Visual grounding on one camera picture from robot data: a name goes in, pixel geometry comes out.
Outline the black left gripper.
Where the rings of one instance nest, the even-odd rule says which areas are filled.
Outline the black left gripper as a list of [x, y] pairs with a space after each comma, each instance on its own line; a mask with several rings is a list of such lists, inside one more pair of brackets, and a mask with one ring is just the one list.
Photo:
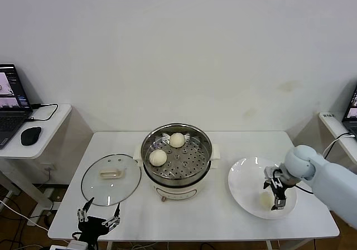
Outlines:
[[108, 234], [120, 223], [120, 203], [118, 203], [114, 215], [110, 219], [91, 217], [87, 212], [94, 200], [92, 197], [82, 208], [77, 211], [78, 229], [81, 231], [80, 241], [97, 241], [100, 236]]

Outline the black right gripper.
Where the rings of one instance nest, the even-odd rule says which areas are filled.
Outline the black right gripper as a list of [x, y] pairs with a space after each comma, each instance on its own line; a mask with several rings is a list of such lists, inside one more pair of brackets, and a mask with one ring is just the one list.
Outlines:
[[271, 211], [282, 210], [286, 205], [285, 191], [289, 189], [290, 186], [283, 183], [280, 177], [272, 177], [271, 179], [265, 180], [263, 184], [264, 190], [268, 187], [271, 187], [274, 195], [274, 204], [271, 207]]

